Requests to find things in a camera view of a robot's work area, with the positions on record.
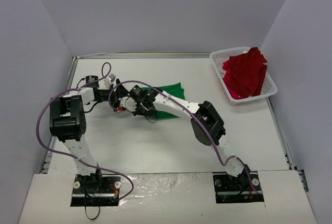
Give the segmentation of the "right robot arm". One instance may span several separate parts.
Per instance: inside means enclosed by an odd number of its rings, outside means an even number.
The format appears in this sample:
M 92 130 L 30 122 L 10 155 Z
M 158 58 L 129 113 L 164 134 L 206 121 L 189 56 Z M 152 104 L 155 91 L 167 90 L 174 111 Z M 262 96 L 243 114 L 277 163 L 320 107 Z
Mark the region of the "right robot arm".
M 211 147 L 230 176 L 230 183 L 236 189 L 244 188 L 249 181 L 250 170 L 236 156 L 226 136 L 224 121 L 208 101 L 195 103 L 175 97 L 158 88 L 143 90 L 138 85 L 128 92 L 130 109 L 134 114 L 150 114 L 153 111 L 169 112 L 190 121 L 195 138 Z

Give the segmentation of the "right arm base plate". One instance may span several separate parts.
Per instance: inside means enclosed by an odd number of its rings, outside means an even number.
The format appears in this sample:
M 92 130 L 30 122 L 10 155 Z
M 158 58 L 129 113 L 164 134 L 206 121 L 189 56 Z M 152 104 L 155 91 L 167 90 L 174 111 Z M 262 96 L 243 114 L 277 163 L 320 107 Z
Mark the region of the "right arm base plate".
M 250 179 L 246 173 L 239 178 L 226 172 L 214 173 L 213 183 L 217 204 L 264 202 L 257 172 L 250 172 Z

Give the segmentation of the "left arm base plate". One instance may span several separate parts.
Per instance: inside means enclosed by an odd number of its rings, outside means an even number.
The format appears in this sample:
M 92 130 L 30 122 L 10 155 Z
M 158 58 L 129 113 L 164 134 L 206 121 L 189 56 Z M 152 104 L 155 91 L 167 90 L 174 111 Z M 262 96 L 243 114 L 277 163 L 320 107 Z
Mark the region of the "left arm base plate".
M 113 207 L 119 205 L 119 176 L 102 176 L 98 183 L 89 183 L 78 176 L 75 177 L 71 207 Z

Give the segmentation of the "green t shirt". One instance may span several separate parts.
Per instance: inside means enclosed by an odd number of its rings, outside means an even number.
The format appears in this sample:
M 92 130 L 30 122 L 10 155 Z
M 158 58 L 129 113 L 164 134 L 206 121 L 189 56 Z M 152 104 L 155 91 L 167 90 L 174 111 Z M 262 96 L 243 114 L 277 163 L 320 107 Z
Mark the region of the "green t shirt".
M 182 100 L 185 99 L 184 89 L 182 88 L 182 85 L 180 82 L 173 84 L 173 85 L 161 86 L 161 87 L 159 87 L 159 89 L 161 89 L 177 98 L 180 98 Z M 159 120 L 177 118 L 177 116 L 175 116 L 171 113 L 165 112 L 165 111 L 157 111 L 156 115 Z

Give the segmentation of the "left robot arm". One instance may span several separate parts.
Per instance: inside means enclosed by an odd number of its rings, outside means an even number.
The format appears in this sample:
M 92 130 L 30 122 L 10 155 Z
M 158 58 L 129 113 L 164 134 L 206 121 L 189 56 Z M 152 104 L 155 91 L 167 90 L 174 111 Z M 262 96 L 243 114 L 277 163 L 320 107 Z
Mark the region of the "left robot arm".
M 86 76 L 87 87 L 65 93 L 50 104 L 50 133 L 74 156 L 77 169 L 76 182 L 81 188 L 87 188 L 92 192 L 103 189 L 104 178 L 85 139 L 87 122 L 84 106 L 91 102 L 106 101 L 114 86 L 115 78 L 114 74 L 106 77 L 104 79 L 106 89 L 100 89 L 97 76 Z

